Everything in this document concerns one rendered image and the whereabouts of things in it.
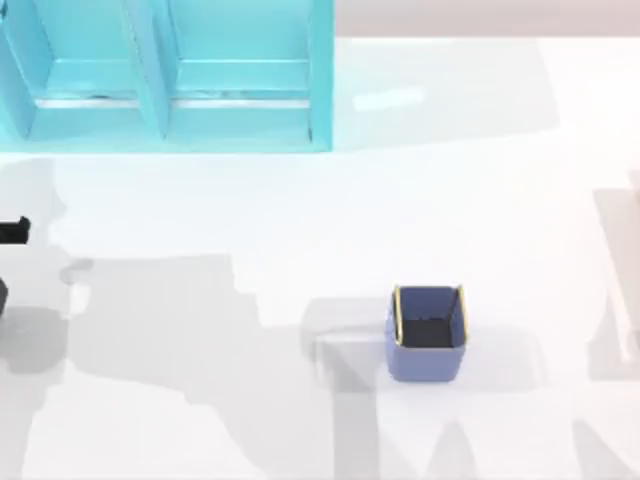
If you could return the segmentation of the blue square plant pot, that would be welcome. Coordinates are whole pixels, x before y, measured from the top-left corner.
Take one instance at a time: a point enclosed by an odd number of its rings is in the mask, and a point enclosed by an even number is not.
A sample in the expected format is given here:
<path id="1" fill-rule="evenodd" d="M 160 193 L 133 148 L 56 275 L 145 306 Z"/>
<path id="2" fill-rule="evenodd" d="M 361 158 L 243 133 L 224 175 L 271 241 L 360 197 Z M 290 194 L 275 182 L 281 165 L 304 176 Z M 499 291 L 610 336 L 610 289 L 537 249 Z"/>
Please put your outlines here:
<path id="1" fill-rule="evenodd" d="M 468 343 L 462 286 L 396 286 L 385 324 L 385 353 L 398 382 L 447 383 Z"/>

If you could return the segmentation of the light blue rack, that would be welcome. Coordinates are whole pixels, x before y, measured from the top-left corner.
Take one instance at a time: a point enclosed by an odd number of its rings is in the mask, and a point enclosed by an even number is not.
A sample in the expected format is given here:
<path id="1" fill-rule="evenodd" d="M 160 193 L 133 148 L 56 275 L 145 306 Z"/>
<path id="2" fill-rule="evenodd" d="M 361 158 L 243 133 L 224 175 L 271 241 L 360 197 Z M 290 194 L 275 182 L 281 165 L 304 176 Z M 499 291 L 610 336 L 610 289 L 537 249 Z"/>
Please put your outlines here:
<path id="1" fill-rule="evenodd" d="M 335 1 L 0 0 L 0 152 L 329 151 Z"/>

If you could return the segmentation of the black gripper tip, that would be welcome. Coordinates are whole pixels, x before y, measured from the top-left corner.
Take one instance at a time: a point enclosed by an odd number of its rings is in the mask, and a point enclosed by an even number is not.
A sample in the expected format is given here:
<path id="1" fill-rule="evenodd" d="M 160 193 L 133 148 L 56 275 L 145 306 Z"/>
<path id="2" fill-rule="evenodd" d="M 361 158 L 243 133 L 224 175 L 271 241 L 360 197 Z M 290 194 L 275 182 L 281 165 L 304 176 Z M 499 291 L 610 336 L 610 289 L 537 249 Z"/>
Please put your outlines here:
<path id="1" fill-rule="evenodd" d="M 29 241 L 31 221 L 21 216 L 17 221 L 0 221 L 0 245 L 25 245 Z"/>

